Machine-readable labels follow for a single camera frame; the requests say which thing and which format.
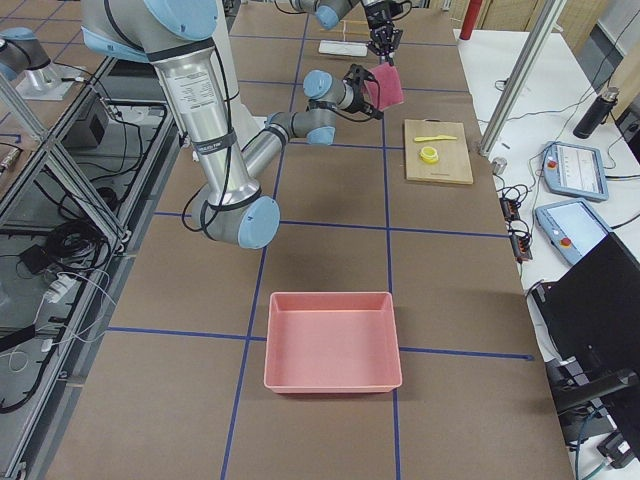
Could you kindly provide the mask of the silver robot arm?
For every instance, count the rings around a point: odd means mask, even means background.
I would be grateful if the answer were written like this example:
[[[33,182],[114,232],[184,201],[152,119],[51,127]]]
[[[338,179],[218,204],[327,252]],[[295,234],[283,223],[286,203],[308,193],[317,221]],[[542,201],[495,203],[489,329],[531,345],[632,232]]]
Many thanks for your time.
[[[272,115],[242,147],[227,91],[231,71],[214,38],[227,28],[216,2],[84,1],[81,11],[88,48],[153,66],[208,181],[193,204],[196,230],[245,249],[268,245],[280,210],[263,195],[257,175],[292,138],[332,144],[337,114],[354,103],[355,88],[324,71],[308,73],[303,82],[307,110]]]
[[[403,35],[403,31],[395,26],[394,21],[406,14],[406,1],[273,1],[273,4],[284,14],[312,15],[326,31],[338,27],[357,5],[361,5],[367,25],[367,42],[321,40],[319,53],[364,58],[371,52],[383,63],[394,65],[395,53]]]

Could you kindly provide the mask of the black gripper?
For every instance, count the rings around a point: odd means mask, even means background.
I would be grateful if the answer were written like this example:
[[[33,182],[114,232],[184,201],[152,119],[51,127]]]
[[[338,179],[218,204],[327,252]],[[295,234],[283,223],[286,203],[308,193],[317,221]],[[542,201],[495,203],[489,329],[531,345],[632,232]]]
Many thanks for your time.
[[[403,31],[395,28],[393,18],[400,13],[400,4],[392,0],[363,0],[365,17],[369,33],[372,38],[384,34],[384,46],[373,40],[366,43],[367,49],[374,54],[379,61],[394,64],[394,57],[400,45]]]

